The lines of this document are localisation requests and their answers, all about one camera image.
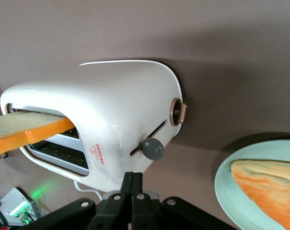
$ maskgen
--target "lever slot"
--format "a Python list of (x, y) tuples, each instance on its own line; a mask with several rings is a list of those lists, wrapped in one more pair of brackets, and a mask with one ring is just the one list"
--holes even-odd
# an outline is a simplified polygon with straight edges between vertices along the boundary
[[(147, 138), (153, 137), (165, 124), (167, 123), (167, 120), (164, 120), (152, 133), (150, 133)], [(134, 153), (136, 153), (139, 150), (139, 145), (133, 149), (130, 153), (130, 156), (132, 156)]]

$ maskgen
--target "plate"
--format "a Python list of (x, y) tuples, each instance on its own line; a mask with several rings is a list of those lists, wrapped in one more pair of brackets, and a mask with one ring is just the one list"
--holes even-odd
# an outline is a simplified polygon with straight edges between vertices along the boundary
[(217, 199), (225, 213), (241, 229), (284, 230), (250, 200), (232, 178), (231, 162), (243, 159), (290, 162), (290, 140), (266, 141), (240, 149), (220, 165), (215, 176)]

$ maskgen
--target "white toaster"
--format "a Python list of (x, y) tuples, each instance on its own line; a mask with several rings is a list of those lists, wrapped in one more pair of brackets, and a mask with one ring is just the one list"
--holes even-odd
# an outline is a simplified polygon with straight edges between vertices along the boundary
[(152, 160), (139, 144), (151, 137), (166, 146), (184, 119), (175, 74), (148, 60), (84, 63), (15, 85), (0, 105), (3, 114), (69, 118), (74, 129), (20, 149), (36, 164), (101, 191), (118, 190), (125, 172), (143, 173)]

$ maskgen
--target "warning label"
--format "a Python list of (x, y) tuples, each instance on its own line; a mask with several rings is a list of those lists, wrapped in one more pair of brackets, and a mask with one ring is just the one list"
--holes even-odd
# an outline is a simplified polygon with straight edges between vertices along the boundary
[(95, 144), (88, 150), (97, 160), (104, 164), (102, 153), (99, 144)]

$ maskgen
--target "toaster lever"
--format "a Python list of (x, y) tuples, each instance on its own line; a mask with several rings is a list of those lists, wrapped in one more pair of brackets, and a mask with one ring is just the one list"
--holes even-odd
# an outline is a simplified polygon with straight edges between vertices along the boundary
[(152, 161), (159, 160), (164, 155), (163, 144), (155, 138), (146, 138), (138, 146), (138, 150)]

